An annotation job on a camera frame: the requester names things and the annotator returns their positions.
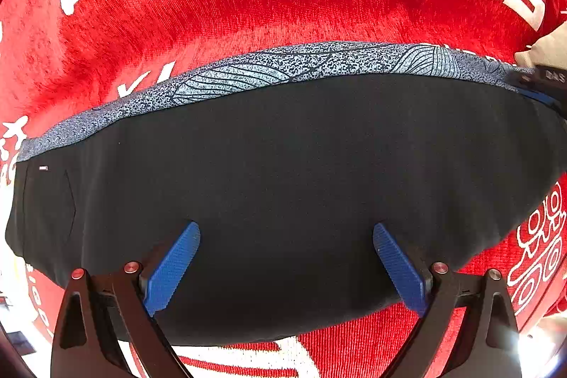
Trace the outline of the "black pants blue patterned trim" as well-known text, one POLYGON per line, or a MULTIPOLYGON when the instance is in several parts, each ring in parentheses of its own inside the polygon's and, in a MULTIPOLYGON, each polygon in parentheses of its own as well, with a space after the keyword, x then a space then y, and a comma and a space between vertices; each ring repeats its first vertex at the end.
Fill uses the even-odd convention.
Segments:
POLYGON ((384 224, 455 268, 505 239, 566 170, 566 125, 498 61, 328 42, 226 58, 26 140, 6 229, 60 286, 201 245, 157 320, 170 343, 272 340, 396 302, 384 224))

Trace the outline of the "beige pillow right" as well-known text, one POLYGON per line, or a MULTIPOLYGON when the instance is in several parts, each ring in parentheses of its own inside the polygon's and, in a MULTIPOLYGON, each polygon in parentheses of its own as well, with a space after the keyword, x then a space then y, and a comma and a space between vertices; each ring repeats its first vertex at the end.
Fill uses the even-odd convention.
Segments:
POLYGON ((567 69, 567 23, 562 23, 551 33, 539 38, 524 52, 514 54, 518 66, 536 66, 567 69))

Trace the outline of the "red bedspread white characters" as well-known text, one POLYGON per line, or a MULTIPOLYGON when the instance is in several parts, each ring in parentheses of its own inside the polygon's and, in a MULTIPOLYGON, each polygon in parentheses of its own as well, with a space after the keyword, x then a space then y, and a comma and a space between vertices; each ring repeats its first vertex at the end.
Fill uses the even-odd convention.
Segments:
MULTIPOLYGON (((69 282, 56 284, 6 240, 26 140, 226 58, 328 42, 426 44, 512 71, 527 68, 515 53, 564 22, 566 0, 1 0, 2 375, 53 377, 69 282)), ((392 235, 426 264, 442 261, 392 235)), ((464 274, 501 272, 519 332, 519 377, 528 359, 540 376, 565 375, 566 346, 541 324, 566 311, 566 170, 505 239, 461 268, 446 264, 464 274)), ((396 302, 381 310, 279 339, 169 343, 189 377, 384 377, 419 320, 395 292, 396 302)))

